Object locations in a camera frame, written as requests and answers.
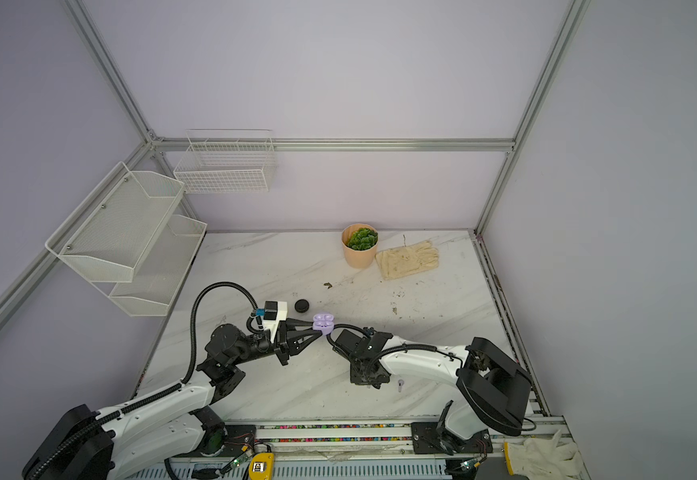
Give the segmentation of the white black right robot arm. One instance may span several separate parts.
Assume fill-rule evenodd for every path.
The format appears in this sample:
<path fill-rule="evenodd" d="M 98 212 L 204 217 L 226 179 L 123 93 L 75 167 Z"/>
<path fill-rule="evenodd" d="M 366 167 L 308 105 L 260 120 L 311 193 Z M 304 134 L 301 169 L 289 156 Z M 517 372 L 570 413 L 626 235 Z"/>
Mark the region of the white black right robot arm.
<path fill-rule="evenodd" d="M 443 428 L 462 440 L 486 429 L 506 436 L 524 432 L 530 375 L 488 339 L 437 346 L 342 324 L 338 330 L 338 338 L 326 339 L 348 360 L 351 383 L 378 389 L 412 377 L 452 389 L 443 408 Z"/>

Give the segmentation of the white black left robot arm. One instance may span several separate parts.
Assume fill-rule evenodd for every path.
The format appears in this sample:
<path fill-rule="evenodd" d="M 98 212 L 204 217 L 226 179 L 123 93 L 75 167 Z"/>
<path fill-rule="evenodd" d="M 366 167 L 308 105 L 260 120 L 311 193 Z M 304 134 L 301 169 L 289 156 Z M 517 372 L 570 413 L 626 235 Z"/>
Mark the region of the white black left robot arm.
<path fill-rule="evenodd" d="M 180 381 L 94 411 L 68 410 L 22 470 L 26 479 L 114 479 L 136 465 L 194 451 L 224 434 L 226 424 L 212 410 L 244 380 L 240 365 L 274 356 L 282 365 L 324 337 L 319 323 L 288 318 L 284 302 L 252 305 L 246 329 L 224 323 L 210 334 L 206 359 L 198 360 L 196 316 L 200 303 L 218 288 L 240 293 L 232 282 L 210 284 L 190 312 L 190 363 Z"/>

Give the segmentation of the purple earbud charging case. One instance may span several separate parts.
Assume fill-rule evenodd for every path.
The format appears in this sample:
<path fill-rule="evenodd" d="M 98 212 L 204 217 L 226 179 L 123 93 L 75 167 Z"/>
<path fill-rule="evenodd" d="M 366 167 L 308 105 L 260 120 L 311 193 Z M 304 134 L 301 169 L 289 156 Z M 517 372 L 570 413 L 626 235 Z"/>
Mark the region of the purple earbud charging case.
<path fill-rule="evenodd" d="M 318 330 L 322 335 L 330 335 L 334 331 L 336 322 L 334 316 L 326 312 L 320 312 L 312 317 L 312 329 Z"/>

